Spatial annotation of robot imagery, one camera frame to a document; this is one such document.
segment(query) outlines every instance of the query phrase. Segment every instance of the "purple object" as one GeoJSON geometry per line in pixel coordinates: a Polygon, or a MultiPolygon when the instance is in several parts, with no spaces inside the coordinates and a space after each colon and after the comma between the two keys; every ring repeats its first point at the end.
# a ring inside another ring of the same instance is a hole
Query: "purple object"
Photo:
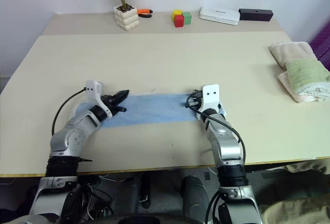
{"type": "Polygon", "coordinates": [[[310,43],[318,60],[330,71],[330,21],[310,43]]]}

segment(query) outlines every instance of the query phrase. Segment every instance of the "green towel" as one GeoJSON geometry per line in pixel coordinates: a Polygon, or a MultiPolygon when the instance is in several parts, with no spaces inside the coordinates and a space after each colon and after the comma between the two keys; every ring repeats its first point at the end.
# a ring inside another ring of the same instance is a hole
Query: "green towel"
{"type": "Polygon", "coordinates": [[[298,95],[330,97],[330,72],[320,61],[296,59],[286,68],[291,87],[298,95]]]}

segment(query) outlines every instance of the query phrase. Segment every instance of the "toy block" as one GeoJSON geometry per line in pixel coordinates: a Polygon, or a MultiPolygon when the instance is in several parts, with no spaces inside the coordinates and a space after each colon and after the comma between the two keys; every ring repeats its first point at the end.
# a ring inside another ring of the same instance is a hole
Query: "toy block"
{"type": "Polygon", "coordinates": [[[189,12],[183,12],[182,15],[185,18],[185,25],[188,25],[191,23],[191,14],[189,12]]]}
{"type": "Polygon", "coordinates": [[[183,27],[185,22],[185,18],[182,14],[176,15],[174,17],[174,25],[175,27],[183,27]]]}
{"type": "Polygon", "coordinates": [[[174,11],[173,11],[173,15],[172,15],[172,21],[174,21],[174,17],[175,17],[176,15],[180,15],[180,14],[182,14],[182,11],[181,11],[181,10],[174,10],[174,11]]]}

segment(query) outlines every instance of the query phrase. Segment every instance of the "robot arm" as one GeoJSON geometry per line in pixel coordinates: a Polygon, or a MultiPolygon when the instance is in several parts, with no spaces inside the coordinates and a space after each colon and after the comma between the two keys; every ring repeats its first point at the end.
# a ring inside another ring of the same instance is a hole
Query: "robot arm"
{"type": "Polygon", "coordinates": [[[100,127],[103,120],[126,111],[118,104],[129,92],[125,90],[113,96],[103,95],[103,84],[97,81],[87,81],[86,91],[89,101],[95,105],[73,117],[52,136],[46,177],[40,179],[28,218],[41,215],[53,223],[80,221],[84,196],[77,183],[77,169],[80,161],[88,161],[80,158],[81,153],[88,137],[100,127]]]}
{"type": "Polygon", "coordinates": [[[197,117],[203,122],[207,138],[212,145],[220,183],[219,195],[224,200],[224,204],[219,207],[221,223],[262,224],[252,187],[246,178],[244,145],[241,143],[240,146],[233,136],[230,123],[219,114],[219,86],[206,85],[202,91],[194,92],[189,98],[193,98],[193,102],[187,101],[187,107],[199,108],[197,117]]]}

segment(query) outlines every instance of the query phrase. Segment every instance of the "black box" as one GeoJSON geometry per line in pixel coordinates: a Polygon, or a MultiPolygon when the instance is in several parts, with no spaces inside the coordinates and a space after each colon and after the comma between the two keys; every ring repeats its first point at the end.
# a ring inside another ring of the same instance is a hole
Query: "black box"
{"type": "Polygon", "coordinates": [[[273,11],[265,9],[239,9],[241,21],[263,21],[268,22],[273,17],[273,11]]]}

